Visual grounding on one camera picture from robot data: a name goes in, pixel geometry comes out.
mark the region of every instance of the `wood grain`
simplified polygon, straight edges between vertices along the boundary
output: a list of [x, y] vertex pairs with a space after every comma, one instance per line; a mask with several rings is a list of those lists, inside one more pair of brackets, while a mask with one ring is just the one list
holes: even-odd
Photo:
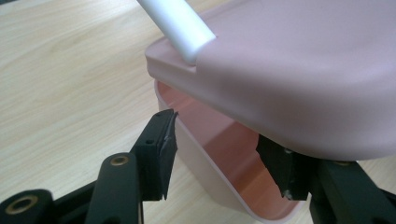
[[[225, 0], [191, 0], [202, 11]], [[145, 48], [161, 33], [136, 1], [20, 0], [0, 6], [0, 201], [93, 181], [158, 111]], [[396, 192], [396, 157], [361, 163]], [[177, 157], [147, 223], [259, 223], [214, 203]], [[290, 223], [311, 223], [305, 206]]]

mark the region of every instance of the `white cylinder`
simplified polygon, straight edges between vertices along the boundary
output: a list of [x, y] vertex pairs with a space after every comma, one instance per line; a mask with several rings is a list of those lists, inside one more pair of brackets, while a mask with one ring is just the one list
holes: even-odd
[[184, 0], [137, 0], [184, 61], [195, 64], [201, 47], [216, 38]]

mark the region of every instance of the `wooden table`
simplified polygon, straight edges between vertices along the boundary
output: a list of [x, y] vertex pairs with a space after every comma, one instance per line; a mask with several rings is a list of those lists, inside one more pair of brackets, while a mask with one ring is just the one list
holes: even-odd
[[[191, 0], [197, 10], [224, 0]], [[162, 36], [136, 1], [19, 0], [0, 6], [0, 201], [25, 189], [55, 199], [128, 151], [158, 111], [145, 48]], [[396, 192], [396, 157], [361, 163]], [[167, 201], [147, 223], [259, 223], [214, 203], [177, 157]], [[307, 206], [290, 223], [310, 223]]]

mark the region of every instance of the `white stick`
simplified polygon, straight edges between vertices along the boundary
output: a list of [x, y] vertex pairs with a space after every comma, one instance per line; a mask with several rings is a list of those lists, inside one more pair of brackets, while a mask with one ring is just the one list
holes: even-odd
[[216, 38], [184, 0], [137, 0], [183, 57], [195, 64], [201, 47]]

